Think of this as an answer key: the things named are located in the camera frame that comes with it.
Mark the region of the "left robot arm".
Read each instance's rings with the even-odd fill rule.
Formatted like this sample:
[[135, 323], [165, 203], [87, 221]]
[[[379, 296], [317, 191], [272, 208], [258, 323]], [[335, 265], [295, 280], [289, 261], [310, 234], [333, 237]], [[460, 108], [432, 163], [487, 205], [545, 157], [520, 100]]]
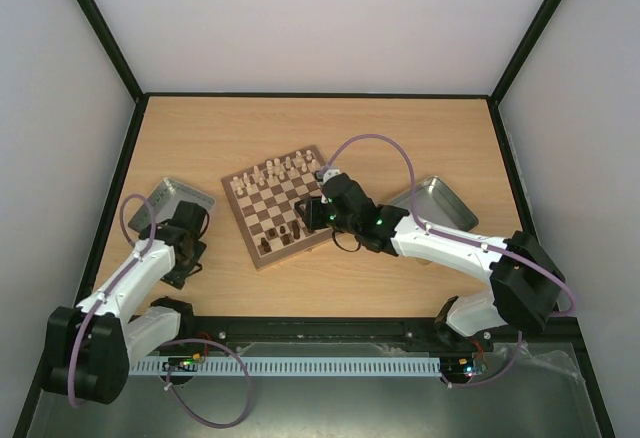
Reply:
[[58, 307], [47, 321], [43, 390], [80, 401], [112, 403], [123, 390], [131, 366], [163, 343], [195, 332], [191, 304], [169, 297], [134, 313], [160, 281], [182, 287], [202, 269], [202, 240], [210, 215], [189, 201], [173, 215], [149, 224], [129, 243], [130, 255], [91, 295], [74, 307]]

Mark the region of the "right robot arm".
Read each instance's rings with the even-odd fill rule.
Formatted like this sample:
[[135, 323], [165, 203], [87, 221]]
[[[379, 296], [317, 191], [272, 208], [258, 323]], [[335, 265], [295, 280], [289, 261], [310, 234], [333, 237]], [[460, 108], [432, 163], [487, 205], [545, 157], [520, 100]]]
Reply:
[[501, 326], [539, 334], [554, 316], [565, 279], [533, 236], [517, 231], [487, 237], [415, 218], [407, 209], [374, 203], [337, 169], [319, 184], [319, 195], [294, 205], [309, 230], [350, 234], [371, 252], [427, 260], [486, 284], [483, 292], [443, 305], [434, 320], [443, 347], [458, 349], [471, 336]]

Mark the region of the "wooden chess board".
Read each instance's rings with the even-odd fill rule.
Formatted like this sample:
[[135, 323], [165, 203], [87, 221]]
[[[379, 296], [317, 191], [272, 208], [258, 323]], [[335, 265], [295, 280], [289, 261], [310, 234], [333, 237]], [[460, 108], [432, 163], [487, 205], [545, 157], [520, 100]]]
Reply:
[[[307, 149], [310, 149], [313, 155], [313, 159], [310, 161], [305, 157]], [[295, 155], [298, 150], [302, 153], [303, 160], [301, 161], [296, 160]], [[325, 160], [317, 146], [309, 145], [298, 150], [254, 164], [261, 170], [265, 186], [259, 186], [259, 177], [256, 177], [253, 172], [254, 165], [221, 179], [247, 251], [254, 267], [258, 270], [309, 251], [331, 238], [331, 231], [328, 229], [309, 231], [294, 209], [294, 203], [300, 199], [320, 194], [314, 173], [325, 165]], [[297, 176], [293, 179], [288, 176], [288, 170], [291, 167], [287, 168], [285, 165], [287, 156], [291, 157], [291, 167], [295, 167], [297, 170]], [[274, 163], [276, 157], [281, 160], [280, 168], [273, 167], [272, 170], [268, 170], [266, 161], [272, 160]], [[285, 181], [280, 181], [278, 178], [281, 171], [286, 174]], [[247, 184], [243, 181], [243, 173], [245, 172], [248, 173], [250, 182], [254, 184], [253, 193], [248, 192]], [[242, 180], [241, 186], [236, 186], [233, 183], [234, 176], [238, 176]], [[237, 187], [244, 188], [245, 194], [243, 196], [236, 194]], [[294, 221], [298, 222], [301, 229], [301, 237], [298, 240], [295, 240], [292, 235], [291, 224]], [[287, 246], [283, 246], [280, 240], [279, 228], [281, 226], [285, 226], [291, 236], [291, 243]], [[267, 236], [267, 231], [271, 228], [276, 231], [274, 238]], [[271, 247], [269, 253], [264, 253], [260, 248], [262, 238], [269, 241]]]

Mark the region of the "left metal tray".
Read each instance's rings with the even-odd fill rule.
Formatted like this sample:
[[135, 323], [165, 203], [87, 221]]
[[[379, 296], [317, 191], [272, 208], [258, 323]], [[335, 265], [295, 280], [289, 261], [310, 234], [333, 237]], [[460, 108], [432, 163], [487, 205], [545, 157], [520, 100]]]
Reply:
[[[158, 223], [171, 218], [181, 201], [198, 204], [208, 215], [213, 213], [217, 204], [213, 196], [170, 177], [163, 178], [146, 200], [153, 208]], [[149, 224], [149, 210], [142, 204], [129, 219], [127, 226], [135, 232], [141, 232]]]

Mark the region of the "dark rook near corner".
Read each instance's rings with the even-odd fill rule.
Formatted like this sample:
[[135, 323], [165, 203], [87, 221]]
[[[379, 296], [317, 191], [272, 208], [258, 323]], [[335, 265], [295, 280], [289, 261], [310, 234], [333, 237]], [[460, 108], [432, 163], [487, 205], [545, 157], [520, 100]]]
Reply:
[[271, 247], [269, 241], [265, 238], [262, 238], [260, 241], [260, 248], [264, 253], [269, 253], [271, 251]]

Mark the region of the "right metal tin tray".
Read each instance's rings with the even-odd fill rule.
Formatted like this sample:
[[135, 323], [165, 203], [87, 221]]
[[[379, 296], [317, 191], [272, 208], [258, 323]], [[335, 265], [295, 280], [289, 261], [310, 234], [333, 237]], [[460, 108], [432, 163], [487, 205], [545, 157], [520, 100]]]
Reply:
[[420, 218], [441, 226], [469, 232], [479, 224], [478, 217], [437, 176], [431, 176], [416, 185], [415, 208]]

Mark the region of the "black enclosure frame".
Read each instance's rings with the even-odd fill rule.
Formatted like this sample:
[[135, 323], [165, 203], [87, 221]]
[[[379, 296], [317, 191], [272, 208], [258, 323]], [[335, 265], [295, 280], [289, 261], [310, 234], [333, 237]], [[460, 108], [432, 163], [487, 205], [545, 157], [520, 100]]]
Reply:
[[[529, 24], [526, 32], [524, 33], [516, 51], [512, 55], [508, 62], [504, 72], [502, 73], [495, 89], [489, 95], [465, 95], [465, 94], [397, 94], [397, 93], [383, 93], [378, 94], [381, 98], [399, 98], [399, 99], [445, 99], [445, 98], [459, 98], [459, 99], [484, 99], [489, 108], [492, 125], [496, 135], [497, 143], [502, 155], [503, 164], [505, 166], [506, 174], [509, 180], [511, 192], [515, 201], [518, 216], [521, 225], [524, 226], [524, 231], [531, 232], [534, 237], [536, 231], [534, 227], [533, 217], [531, 214], [531, 205], [527, 202], [524, 192], [524, 182], [522, 181], [521, 174], [516, 170], [516, 162], [511, 145], [508, 144], [507, 134], [504, 127], [504, 120], [499, 111], [499, 104], [505, 98], [511, 85], [514, 83], [516, 77], [523, 68], [526, 60], [536, 46], [538, 40], [542, 36], [549, 21], [553, 17], [557, 8], [560, 6], [563, 0], [543, 0], [539, 9], [537, 10], [534, 18]], [[371, 93], [276, 93], [276, 92], [143, 92], [135, 75], [129, 66], [121, 47], [118, 45], [116, 38], [109, 28], [103, 14], [101, 13], [99, 6], [95, 0], [76, 0], [84, 13], [87, 21], [91, 25], [95, 35], [104, 48], [107, 56], [111, 60], [116, 72], [120, 79], [124, 83], [127, 91], [134, 100], [135, 108], [130, 119], [130, 124], [125, 135], [124, 144], [121, 149], [120, 156], [118, 158], [114, 177], [111, 181], [109, 192], [104, 204], [104, 208], [100, 217], [96, 235], [92, 243], [89, 258], [85, 267], [85, 270], [80, 281], [80, 288], [77, 294], [77, 298], [81, 296], [80, 292], [89, 291], [89, 279], [95, 278], [97, 273], [97, 260], [102, 258], [104, 248], [106, 246], [107, 239], [107, 218], [115, 217], [115, 199], [116, 192], [122, 191], [124, 186], [124, 180], [126, 171], [130, 166], [131, 158], [133, 156], [136, 140], [138, 139], [140, 128], [143, 123], [143, 115], [146, 111], [149, 99], [153, 96], [204, 96], [204, 97], [265, 97], [265, 98], [373, 98]], [[554, 334], [559, 334], [563, 331], [563, 327], [566, 331], [572, 331], [574, 334], [567, 334], [569, 336], [581, 340], [583, 350], [578, 350], [577, 358], [580, 371], [586, 372], [586, 389], [589, 396], [590, 403], [595, 415], [595, 421], [599, 428], [599, 431], [603, 433], [604, 437], [615, 437], [613, 426], [606, 410], [603, 397], [595, 376], [595, 372], [590, 361], [586, 345], [578, 321], [576, 318], [556, 318], [551, 322], [551, 338], [555, 338]], [[44, 365], [41, 362], [36, 368], [36, 372], [33, 378], [33, 382], [29, 388], [27, 397], [25, 399], [22, 411], [19, 415], [19, 419], [13, 433], [13, 437], [27, 437], [28, 432], [31, 431], [34, 415], [36, 414], [37, 406], [41, 398], [41, 380], [44, 378]]]

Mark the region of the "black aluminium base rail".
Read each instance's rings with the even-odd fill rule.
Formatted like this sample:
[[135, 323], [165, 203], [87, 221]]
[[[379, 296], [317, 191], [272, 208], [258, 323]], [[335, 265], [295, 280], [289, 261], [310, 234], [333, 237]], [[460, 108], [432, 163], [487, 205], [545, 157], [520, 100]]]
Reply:
[[432, 354], [489, 351], [496, 343], [516, 340], [505, 325], [455, 338], [432, 318], [277, 318], [197, 316], [194, 328], [229, 343], [267, 341], [372, 342], [399, 344], [406, 350]]

